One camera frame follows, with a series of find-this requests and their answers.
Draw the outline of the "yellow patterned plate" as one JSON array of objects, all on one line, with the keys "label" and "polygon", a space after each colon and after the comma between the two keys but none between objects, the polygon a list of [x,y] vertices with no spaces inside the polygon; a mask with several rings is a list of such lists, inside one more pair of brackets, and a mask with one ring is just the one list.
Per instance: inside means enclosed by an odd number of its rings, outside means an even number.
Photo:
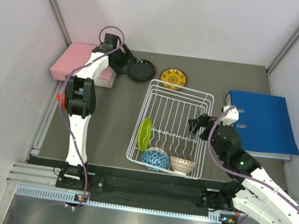
[{"label": "yellow patterned plate", "polygon": [[159,77],[163,82],[162,85],[172,90],[179,90],[181,87],[184,87],[188,81],[186,74],[177,68],[167,68],[161,72]]}]

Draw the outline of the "lime green plate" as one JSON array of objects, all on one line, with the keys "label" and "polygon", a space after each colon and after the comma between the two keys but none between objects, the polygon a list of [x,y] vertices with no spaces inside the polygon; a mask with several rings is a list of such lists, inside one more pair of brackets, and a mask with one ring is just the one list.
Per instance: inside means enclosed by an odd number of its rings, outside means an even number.
[{"label": "lime green plate", "polygon": [[138,130],[137,145],[139,151],[144,152],[149,145],[152,134],[152,120],[146,117]]}]

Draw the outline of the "red floral plate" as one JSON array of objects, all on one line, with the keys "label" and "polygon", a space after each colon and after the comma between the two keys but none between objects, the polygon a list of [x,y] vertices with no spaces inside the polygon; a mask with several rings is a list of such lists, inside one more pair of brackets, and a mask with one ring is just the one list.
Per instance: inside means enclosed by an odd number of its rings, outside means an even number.
[{"label": "red floral plate", "polygon": [[135,79],[135,78],[132,78],[132,77],[129,77],[129,79],[136,82],[136,83],[149,83],[151,81],[151,79],[141,80],[141,79]]}]

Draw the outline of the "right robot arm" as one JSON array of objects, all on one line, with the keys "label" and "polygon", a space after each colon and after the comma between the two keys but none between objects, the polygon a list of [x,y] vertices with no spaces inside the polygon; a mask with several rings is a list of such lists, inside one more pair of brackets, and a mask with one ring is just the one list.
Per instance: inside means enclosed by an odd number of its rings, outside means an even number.
[{"label": "right robot arm", "polygon": [[223,125],[207,114],[188,123],[191,134],[204,128],[200,138],[207,141],[209,154],[233,178],[220,190],[218,199],[222,208],[239,210],[259,224],[299,224],[299,204],[244,151],[233,126]]}]

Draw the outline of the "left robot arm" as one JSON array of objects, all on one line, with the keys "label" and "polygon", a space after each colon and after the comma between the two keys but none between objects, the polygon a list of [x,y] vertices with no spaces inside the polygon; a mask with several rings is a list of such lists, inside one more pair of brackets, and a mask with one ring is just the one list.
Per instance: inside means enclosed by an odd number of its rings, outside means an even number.
[{"label": "left robot arm", "polygon": [[70,185],[78,190],[86,190],[87,174],[87,131],[90,119],[97,106],[94,82],[108,67],[116,73],[134,61],[124,39],[117,35],[105,34],[104,40],[92,50],[85,65],[75,68],[66,76],[60,105],[65,108],[69,121],[69,148],[65,163],[58,175],[58,186]]}]

